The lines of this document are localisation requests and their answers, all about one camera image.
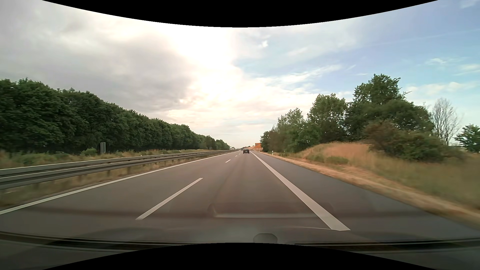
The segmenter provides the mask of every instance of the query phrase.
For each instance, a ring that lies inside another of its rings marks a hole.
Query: lane marking
[[[260,160],[267,169],[269,169],[280,181],[283,182],[297,197],[302,200],[304,204],[308,206],[325,224],[327,224],[330,229],[335,231],[350,231],[350,229],[341,223],[338,219],[336,219],[332,214],[330,214],[327,210],[321,207],[316,201],[312,198],[308,197],[303,191],[297,188],[294,184],[292,184],[287,178],[283,175],[279,174],[275,171],[274,168],[270,167],[265,161],[260,159],[257,155],[253,154],[258,160]]]
[[[163,200],[161,203],[155,205],[154,207],[152,207],[150,210],[148,210],[147,212],[143,213],[141,216],[139,216],[138,218],[136,218],[135,220],[137,221],[140,221],[144,218],[146,218],[148,215],[150,215],[151,213],[155,212],[157,209],[159,209],[160,207],[164,206],[166,203],[168,203],[169,201],[171,201],[173,198],[175,198],[176,196],[180,195],[180,193],[184,192],[185,190],[187,190],[189,187],[193,186],[194,184],[196,184],[198,181],[202,180],[203,178],[198,178],[197,180],[195,180],[193,183],[191,183],[190,185],[182,188],[181,190],[177,191],[175,194],[173,194],[172,196],[166,198],[165,200]]]
[[[231,153],[221,154],[221,155],[218,155],[218,156],[204,158],[204,159],[201,159],[201,160],[207,160],[207,159],[216,158],[216,157],[220,157],[220,156],[228,155],[228,154],[231,154]],[[15,210],[19,210],[19,209],[22,209],[22,208],[25,208],[25,207],[33,206],[33,205],[36,205],[36,204],[39,204],[39,203],[48,202],[48,201],[51,201],[51,200],[54,200],[54,199],[58,199],[58,198],[61,198],[61,197],[65,197],[65,196],[68,196],[68,195],[79,193],[79,192],[89,190],[89,189],[92,189],[92,188],[96,188],[96,187],[100,187],[100,186],[104,186],[104,185],[108,185],[108,184],[113,184],[113,183],[116,183],[116,182],[120,182],[120,181],[123,181],[123,180],[133,178],[133,177],[142,176],[142,175],[146,175],[146,174],[153,173],[153,172],[159,172],[159,171],[163,171],[163,170],[166,170],[166,169],[174,168],[174,167],[177,167],[177,166],[181,166],[181,165],[185,165],[185,164],[189,164],[189,163],[197,162],[197,161],[201,161],[201,160],[193,160],[193,161],[189,161],[189,162],[185,162],[185,163],[161,168],[161,169],[158,169],[158,170],[155,170],[155,171],[144,172],[144,173],[141,173],[141,174],[132,175],[132,176],[129,176],[129,177],[113,180],[113,181],[110,181],[110,182],[106,182],[106,183],[102,183],[102,184],[98,184],[98,185],[94,185],[94,186],[89,186],[89,187],[82,188],[82,189],[79,189],[79,190],[74,190],[74,191],[67,192],[67,193],[64,193],[64,194],[59,194],[59,195],[56,195],[56,196],[53,196],[53,197],[48,197],[48,198],[41,199],[41,200],[38,200],[38,201],[30,202],[30,203],[27,203],[27,204],[19,205],[19,206],[8,208],[8,209],[4,209],[4,210],[0,211],[0,215],[10,213],[10,212],[13,212]]]

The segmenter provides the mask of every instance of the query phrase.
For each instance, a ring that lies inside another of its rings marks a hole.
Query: dirt shoulder
[[[338,166],[338,170],[336,170],[326,167],[325,165],[321,165],[319,162],[313,162],[310,160],[293,157],[284,158],[258,151],[256,151],[256,153],[261,153],[279,160],[293,163],[306,169],[319,172],[346,183],[350,183],[403,203],[418,207],[429,213],[480,229],[479,210],[428,195],[411,187],[407,187],[400,183],[385,179],[370,171],[350,166]]]

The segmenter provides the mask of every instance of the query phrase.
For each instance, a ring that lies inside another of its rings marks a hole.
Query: asphalt
[[[465,225],[254,151],[0,211],[0,232],[188,243],[254,242],[272,233],[281,244],[480,237]],[[2,243],[0,258],[25,258],[28,249]],[[458,259],[435,260],[458,266]]]

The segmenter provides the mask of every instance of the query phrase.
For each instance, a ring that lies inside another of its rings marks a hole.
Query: metal guardrail
[[[1,169],[0,189],[7,189],[28,184],[36,184],[96,172],[107,172],[110,170],[128,168],[150,163],[198,156],[208,156],[227,152],[233,152],[233,150],[190,152],[103,160],[86,160],[78,162]]]

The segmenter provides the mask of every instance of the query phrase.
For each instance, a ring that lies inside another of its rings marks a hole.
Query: tree canopy
[[[321,143],[370,139],[374,149],[407,160],[448,157],[451,152],[432,132],[432,114],[406,99],[399,80],[374,74],[355,88],[351,102],[319,94],[306,117],[298,108],[290,110],[262,134],[264,151],[298,152]]]
[[[86,91],[52,89],[42,82],[0,81],[0,148],[8,152],[79,153],[107,143],[107,151],[228,150],[223,140],[184,124],[150,119]]]

